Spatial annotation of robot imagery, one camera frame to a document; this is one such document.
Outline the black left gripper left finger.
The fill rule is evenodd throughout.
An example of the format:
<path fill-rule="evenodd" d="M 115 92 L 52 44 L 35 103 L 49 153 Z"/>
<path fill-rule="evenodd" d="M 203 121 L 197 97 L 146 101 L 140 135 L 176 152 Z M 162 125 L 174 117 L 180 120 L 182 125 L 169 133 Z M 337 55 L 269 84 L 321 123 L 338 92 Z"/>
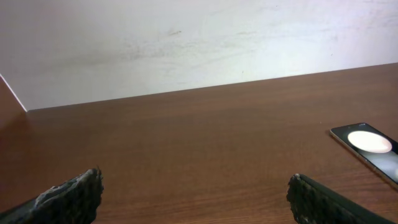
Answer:
<path fill-rule="evenodd" d="M 90 224 L 96 219 L 103 193 L 101 170 L 86 172 L 53 186 L 35 198 L 1 213 L 7 224 Z"/>

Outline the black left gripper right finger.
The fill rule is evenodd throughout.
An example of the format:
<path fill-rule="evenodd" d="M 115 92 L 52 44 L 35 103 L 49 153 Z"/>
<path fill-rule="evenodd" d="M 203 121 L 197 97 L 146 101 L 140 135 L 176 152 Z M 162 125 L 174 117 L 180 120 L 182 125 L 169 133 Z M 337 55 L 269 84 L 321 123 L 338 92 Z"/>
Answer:
<path fill-rule="evenodd" d="M 287 201 L 297 223 L 393 224 L 303 174 L 288 183 Z"/>

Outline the black Galaxy flip phone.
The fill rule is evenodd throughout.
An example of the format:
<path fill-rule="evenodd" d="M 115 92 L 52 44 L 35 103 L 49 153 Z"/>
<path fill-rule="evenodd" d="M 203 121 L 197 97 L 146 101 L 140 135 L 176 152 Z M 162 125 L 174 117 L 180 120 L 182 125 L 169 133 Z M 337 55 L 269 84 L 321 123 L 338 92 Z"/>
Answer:
<path fill-rule="evenodd" d="M 397 188 L 397 141 L 368 123 L 332 128 L 330 134 L 373 172 Z"/>

